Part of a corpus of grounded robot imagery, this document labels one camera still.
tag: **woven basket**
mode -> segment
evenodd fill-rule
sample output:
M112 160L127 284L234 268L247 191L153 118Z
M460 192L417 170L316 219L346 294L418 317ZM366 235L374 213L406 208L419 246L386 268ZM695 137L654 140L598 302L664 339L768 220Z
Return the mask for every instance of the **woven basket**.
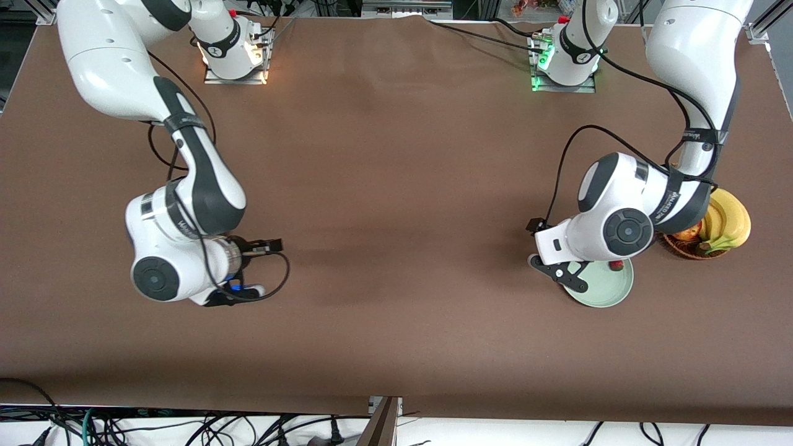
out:
M710 254L699 254L696 251L696 246L699 244L699 239L695 240L677 240L673 236L657 233L657 239L663 244L672 254L683 257L689 260L710 260L716 257L723 256L727 251L719 250L713 251Z

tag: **bunch of bananas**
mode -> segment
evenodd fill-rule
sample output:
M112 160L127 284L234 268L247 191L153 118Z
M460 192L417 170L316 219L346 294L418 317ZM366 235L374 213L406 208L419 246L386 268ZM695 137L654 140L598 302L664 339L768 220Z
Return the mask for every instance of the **bunch of bananas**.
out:
M717 189L702 220L699 238L703 243L699 248L705 254L737 248L746 242L751 230L752 221L743 204L730 192Z

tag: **red strawberry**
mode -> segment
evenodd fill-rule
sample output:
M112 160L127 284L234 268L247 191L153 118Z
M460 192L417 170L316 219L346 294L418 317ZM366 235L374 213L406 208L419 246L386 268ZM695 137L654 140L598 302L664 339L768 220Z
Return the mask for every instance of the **red strawberry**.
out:
M612 271L622 271L623 268L625 267L625 262L621 260L612 260L611 262L608 263L608 267Z

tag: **brown tablecloth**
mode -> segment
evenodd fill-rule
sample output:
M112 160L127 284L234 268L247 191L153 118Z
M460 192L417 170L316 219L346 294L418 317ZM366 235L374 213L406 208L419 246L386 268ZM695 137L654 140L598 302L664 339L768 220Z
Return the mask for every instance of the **brown tablecloth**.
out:
M532 92L525 52L418 17L298 20L265 87L202 84L188 39L153 51L213 112L247 193L237 233L282 237L292 278L232 308L140 297L124 209L166 168L146 125L82 101L56 28L40 27L0 118L0 375L91 405L365 413L368 395L394 394L424 416L793 424L793 125L762 46L739 39L717 173L752 215L749 242L707 262L653 246L630 296L595 310L526 265L523 228L580 125L663 159L684 123L662 89L602 63L596 94ZM608 43L649 74L638 29ZM553 220L619 149L581 136ZM246 273L272 287L282 266Z

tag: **plate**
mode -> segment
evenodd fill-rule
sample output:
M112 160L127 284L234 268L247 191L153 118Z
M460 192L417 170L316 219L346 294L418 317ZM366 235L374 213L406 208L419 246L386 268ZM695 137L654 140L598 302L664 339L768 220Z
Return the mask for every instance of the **plate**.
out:
M622 271L612 271L608 262L591 262L579 278L583 279L589 288L584 293L570 290L563 286L567 294L573 296L578 302L595 308L607 308L622 302L630 293L634 285L634 265L630 259L623 259L625 267ZM580 268L580 263L570 262L568 271L575 272Z

